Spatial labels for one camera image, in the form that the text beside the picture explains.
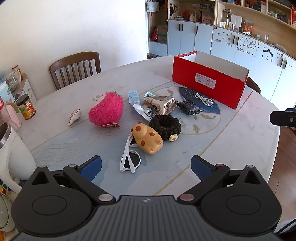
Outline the pink fluffy strawberry plush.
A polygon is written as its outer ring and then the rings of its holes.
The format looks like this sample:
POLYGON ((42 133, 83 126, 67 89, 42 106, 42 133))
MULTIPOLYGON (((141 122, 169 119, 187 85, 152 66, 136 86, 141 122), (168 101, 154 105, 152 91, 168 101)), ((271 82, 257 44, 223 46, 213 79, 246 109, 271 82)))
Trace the pink fluffy strawberry plush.
POLYGON ((101 128, 120 127, 123 97, 117 91, 106 92, 103 99, 88 113, 89 121, 101 128))

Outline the small light blue carton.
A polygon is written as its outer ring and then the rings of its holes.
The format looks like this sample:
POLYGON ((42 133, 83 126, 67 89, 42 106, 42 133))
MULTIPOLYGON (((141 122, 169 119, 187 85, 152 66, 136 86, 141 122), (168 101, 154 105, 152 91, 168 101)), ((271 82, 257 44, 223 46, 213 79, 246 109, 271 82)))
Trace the small light blue carton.
POLYGON ((140 104, 140 99, 137 90, 130 90, 128 92, 128 101, 130 105, 140 104))

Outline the light blue cupboard unit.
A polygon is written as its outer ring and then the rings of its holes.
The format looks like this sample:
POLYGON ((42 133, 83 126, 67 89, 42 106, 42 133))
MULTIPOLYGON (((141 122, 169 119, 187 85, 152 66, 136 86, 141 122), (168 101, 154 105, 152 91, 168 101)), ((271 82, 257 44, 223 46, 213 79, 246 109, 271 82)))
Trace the light blue cupboard unit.
POLYGON ((295 59, 260 40, 232 30, 188 21, 169 20, 158 33, 167 40, 149 40, 157 56, 200 51, 249 70, 263 97, 279 110, 295 107, 295 59))

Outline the white sunglasses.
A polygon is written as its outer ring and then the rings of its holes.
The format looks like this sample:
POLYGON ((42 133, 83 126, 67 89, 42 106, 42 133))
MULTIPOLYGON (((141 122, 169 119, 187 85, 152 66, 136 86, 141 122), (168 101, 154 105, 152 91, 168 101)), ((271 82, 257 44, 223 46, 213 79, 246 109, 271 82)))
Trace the white sunglasses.
POLYGON ((135 170, 140 166, 140 155, 135 150, 130 149, 132 140, 133 135, 130 133, 125 144, 124 152, 121 156, 120 172, 130 171, 131 173, 134 173, 135 170))

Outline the brown wooden chair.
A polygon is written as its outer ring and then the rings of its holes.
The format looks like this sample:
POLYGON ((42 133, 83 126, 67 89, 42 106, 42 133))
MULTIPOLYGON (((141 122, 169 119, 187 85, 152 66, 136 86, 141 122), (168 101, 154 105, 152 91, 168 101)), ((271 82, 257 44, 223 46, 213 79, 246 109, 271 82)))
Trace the brown wooden chair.
POLYGON ((57 90, 101 72, 99 53, 81 52, 64 57, 49 67, 57 90))
POLYGON ((247 78, 246 85, 251 88, 252 90, 256 91, 258 94, 261 94, 261 89, 259 86, 255 83, 254 80, 252 80, 250 77, 247 78))

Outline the dark braided hair scrunchie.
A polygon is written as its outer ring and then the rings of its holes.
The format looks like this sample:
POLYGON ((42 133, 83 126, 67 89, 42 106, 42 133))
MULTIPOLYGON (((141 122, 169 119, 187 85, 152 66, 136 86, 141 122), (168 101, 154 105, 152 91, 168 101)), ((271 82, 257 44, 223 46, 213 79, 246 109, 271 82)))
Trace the dark braided hair scrunchie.
POLYGON ((149 126, 158 132, 163 141, 174 142, 181 133, 179 120, 171 115, 155 115, 149 126))

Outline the black crumpled wrapper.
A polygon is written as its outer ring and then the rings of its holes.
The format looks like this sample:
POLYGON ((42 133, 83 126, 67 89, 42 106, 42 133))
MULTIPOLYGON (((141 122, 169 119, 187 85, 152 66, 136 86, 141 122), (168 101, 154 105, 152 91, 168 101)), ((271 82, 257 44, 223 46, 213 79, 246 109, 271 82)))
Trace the black crumpled wrapper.
POLYGON ((178 102, 177 107, 179 107, 186 115, 196 115, 203 112, 202 109, 190 100, 178 102))

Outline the yellow spotted giraffe toy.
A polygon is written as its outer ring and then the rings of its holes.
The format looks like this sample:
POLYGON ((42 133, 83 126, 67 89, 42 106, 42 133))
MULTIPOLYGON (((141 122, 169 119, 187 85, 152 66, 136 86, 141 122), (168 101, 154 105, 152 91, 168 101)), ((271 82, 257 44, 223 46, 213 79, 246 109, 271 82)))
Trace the yellow spotted giraffe toy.
POLYGON ((163 147, 161 136, 148 125, 137 123, 131 132, 137 145, 147 154, 154 155, 163 147))

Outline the dark blue fish-shaped pouch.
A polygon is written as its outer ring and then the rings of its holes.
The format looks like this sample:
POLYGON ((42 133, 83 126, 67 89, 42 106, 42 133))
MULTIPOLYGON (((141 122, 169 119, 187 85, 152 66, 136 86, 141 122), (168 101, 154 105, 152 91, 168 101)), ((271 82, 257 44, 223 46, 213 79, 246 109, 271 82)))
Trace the dark blue fish-shaped pouch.
POLYGON ((220 114, 220 109, 213 99, 187 87, 179 87, 179 93, 184 100, 190 100, 207 113, 220 114))

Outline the red cardboard shoe box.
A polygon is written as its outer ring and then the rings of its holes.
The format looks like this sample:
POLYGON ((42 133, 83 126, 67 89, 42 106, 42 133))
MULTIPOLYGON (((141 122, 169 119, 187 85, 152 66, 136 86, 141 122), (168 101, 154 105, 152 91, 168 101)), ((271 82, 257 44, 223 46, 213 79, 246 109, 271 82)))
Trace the red cardboard shoe box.
POLYGON ((199 51, 174 57, 172 81, 236 109, 249 70, 199 51))

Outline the crumpled silver foil bag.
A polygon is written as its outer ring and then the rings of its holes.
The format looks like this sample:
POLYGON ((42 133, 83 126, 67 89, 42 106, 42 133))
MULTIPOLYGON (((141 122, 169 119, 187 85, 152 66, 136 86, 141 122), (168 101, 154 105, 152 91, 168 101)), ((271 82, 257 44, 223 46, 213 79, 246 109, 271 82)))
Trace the crumpled silver foil bag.
POLYGON ((177 106, 176 99, 170 96, 145 96, 144 101, 152 104, 157 108, 160 115, 169 115, 177 106))

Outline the pink thermos bottle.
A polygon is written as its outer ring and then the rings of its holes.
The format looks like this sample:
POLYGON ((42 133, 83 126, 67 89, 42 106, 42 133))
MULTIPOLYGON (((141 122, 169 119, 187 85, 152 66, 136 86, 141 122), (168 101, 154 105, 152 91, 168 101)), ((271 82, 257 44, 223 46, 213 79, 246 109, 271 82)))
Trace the pink thermos bottle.
POLYGON ((5 103, 1 109, 1 117, 5 123, 9 123, 11 127, 17 131, 22 123, 18 117, 19 109, 14 102, 5 103))

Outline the white drawer side cabinet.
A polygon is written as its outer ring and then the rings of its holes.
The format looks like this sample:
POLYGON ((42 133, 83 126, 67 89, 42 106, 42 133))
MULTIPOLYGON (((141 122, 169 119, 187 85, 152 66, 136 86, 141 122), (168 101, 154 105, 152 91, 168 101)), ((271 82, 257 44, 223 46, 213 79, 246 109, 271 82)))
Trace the white drawer side cabinet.
POLYGON ((30 85, 30 82, 29 82, 29 79, 27 77, 27 75, 25 73, 22 73, 22 80, 20 81, 20 83, 18 83, 16 86, 15 86, 15 89, 11 92, 13 96, 22 96, 24 94, 27 94, 30 98, 30 100, 32 101, 32 103, 35 103, 37 100, 36 100, 36 97, 34 95, 34 92, 31 88, 31 85, 30 85))

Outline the clear plastic container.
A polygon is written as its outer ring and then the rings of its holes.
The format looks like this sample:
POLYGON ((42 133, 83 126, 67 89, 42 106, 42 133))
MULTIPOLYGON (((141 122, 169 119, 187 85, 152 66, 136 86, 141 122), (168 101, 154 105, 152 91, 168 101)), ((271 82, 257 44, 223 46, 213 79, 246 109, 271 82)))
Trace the clear plastic container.
POLYGON ((4 78, 4 81, 7 83, 10 91, 13 92, 20 84, 21 78, 21 74, 17 70, 14 70, 4 78))

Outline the hanging tote bag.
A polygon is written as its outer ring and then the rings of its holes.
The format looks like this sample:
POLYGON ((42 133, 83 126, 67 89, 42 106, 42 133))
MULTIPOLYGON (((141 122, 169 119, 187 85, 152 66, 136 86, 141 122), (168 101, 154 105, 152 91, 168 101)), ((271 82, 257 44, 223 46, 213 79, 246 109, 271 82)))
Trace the hanging tote bag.
POLYGON ((146 11, 148 13, 155 13, 159 11, 159 2, 155 0, 150 0, 145 3, 146 11))

